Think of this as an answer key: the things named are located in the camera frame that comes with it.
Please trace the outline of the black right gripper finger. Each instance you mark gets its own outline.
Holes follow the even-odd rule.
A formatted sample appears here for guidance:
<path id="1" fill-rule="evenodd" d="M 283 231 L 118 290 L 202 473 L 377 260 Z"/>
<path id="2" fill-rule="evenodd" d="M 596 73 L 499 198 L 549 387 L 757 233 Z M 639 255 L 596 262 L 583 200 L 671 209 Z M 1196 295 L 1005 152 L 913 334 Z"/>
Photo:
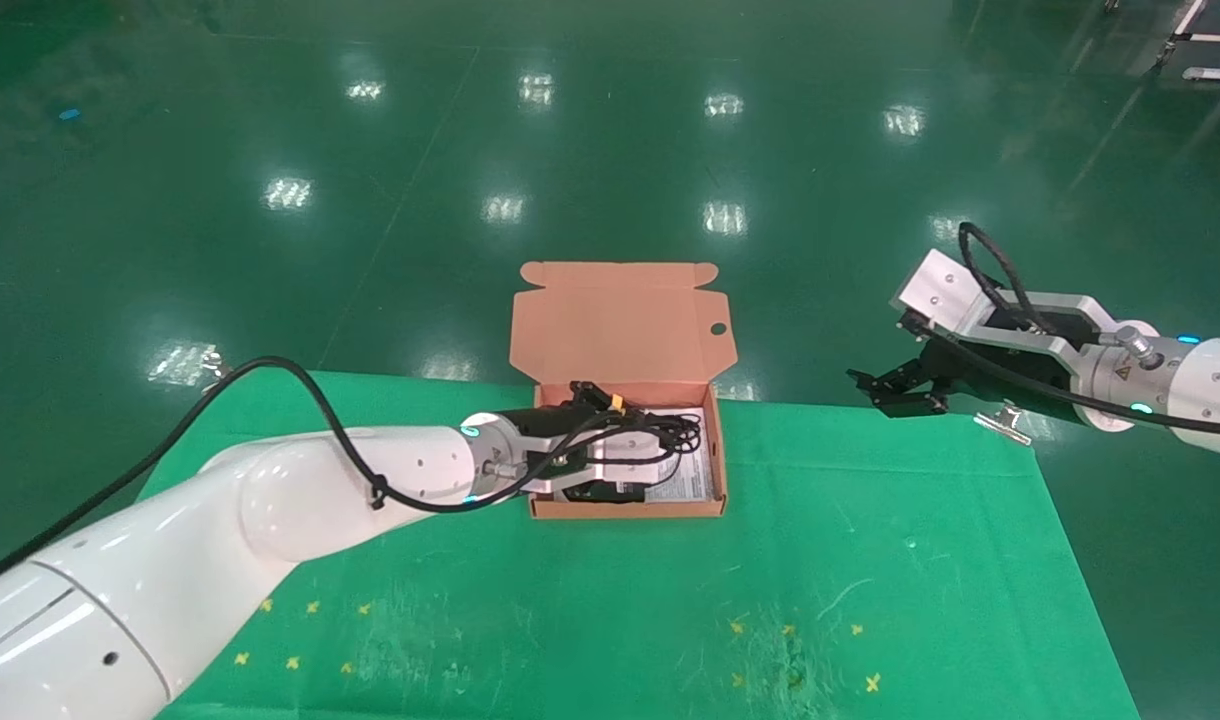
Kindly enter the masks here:
<path id="1" fill-rule="evenodd" d="M 870 398 L 906 395 L 921 386 L 921 362 L 903 362 L 889 372 L 874 375 L 858 369 L 848 369 L 847 377 L 854 387 Z"/>
<path id="2" fill-rule="evenodd" d="M 884 416 L 939 416 L 948 414 L 947 387 L 897 392 L 876 387 L 870 391 L 872 406 Z"/>

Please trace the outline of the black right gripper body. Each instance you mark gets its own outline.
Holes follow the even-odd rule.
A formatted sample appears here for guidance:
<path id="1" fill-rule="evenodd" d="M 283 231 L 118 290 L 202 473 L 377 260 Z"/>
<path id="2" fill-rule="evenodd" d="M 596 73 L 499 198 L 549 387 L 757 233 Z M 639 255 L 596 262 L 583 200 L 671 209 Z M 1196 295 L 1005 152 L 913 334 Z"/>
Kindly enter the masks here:
<path id="1" fill-rule="evenodd" d="M 1082 310 L 1043 310 L 1031 327 L 1003 310 L 967 311 L 952 328 L 947 319 L 913 312 L 913 334 L 924 343 L 915 359 L 915 387 L 935 395 L 1059 397 L 1077 389 L 1085 348 L 1093 347 L 1093 319 Z"/>

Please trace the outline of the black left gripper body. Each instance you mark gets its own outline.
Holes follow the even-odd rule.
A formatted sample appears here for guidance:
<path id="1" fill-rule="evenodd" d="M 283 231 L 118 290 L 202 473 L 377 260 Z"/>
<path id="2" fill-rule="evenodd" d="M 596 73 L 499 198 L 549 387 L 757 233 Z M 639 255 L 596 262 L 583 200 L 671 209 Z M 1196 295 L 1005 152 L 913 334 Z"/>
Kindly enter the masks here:
<path id="1" fill-rule="evenodd" d="M 565 464 L 551 460 L 545 471 L 583 471 L 590 465 L 590 448 L 577 448 L 578 437 L 584 433 L 597 433 L 619 423 L 622 412 L 619 410 L 598 409 L 588 404 L 561 404 L 558 406 L 528 408 L 505 411 L 505 419 L 517 428 L 520 441 L 514 443 L 512 463 L 526 465 L 531 470 L 540 464 L 543 456 L 551 454 L 551 447 L 569 436 Z"/>

